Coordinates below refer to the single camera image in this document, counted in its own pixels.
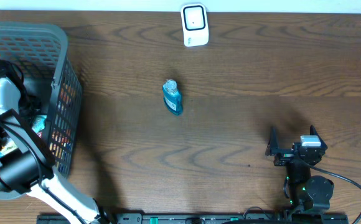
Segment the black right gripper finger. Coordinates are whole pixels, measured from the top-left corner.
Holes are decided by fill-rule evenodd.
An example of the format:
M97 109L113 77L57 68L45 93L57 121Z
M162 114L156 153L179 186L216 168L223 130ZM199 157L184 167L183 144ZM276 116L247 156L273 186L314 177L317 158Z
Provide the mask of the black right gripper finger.
M310 136L312 139L309 141L309 147L327 147L313 125L310 126Z
M278 139L277 139L277 135L276 135L276 129L274 126L272 126L266 151L278 151L278 150L279 150L279 146L278 146Z

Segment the light blue wet wipes pack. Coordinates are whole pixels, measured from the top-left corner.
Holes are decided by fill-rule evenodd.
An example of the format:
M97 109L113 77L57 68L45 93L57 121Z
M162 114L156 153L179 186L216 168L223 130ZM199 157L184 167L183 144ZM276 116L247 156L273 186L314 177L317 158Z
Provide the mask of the light blue wet wipes pack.
M43 129L45 129L45 120L47 116L44 114L38 114L34 117L32 121L32 130L34 132L41 133Z

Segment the blue mouthwash bottle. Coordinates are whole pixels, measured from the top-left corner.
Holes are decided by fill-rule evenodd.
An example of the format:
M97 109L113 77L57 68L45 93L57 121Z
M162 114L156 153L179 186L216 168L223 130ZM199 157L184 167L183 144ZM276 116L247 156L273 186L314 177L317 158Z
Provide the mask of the blue mouthwash bottle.
M182 95L177 88L175 80L166 80L162 86L163 100L167 109L174 115L180 115L183 112Z

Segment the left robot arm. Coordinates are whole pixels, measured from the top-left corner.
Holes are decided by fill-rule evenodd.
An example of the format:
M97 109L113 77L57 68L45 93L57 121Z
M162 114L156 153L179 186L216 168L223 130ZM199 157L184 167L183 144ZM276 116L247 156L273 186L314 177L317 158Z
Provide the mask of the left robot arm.
M112 223L94 198L62 175L72 127L64 134L50 131L40 98L29 94L24 81L20 67L0 59L0 199L27 194L70 223Z

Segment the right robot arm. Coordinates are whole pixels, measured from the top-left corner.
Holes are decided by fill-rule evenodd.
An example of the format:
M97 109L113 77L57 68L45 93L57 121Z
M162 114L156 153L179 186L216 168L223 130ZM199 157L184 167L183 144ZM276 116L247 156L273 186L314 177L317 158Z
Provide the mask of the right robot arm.
M286 168L284 194L291 204L291 208L285 211L288 220L293 215L320 215L330 208L333 181L320 175L311 175L311 170L321 161L326 150L327 144L314 126L310 126L309 135L302 135L289 149L280 148L276 130L271 129L265 154L274 157L275 166Z

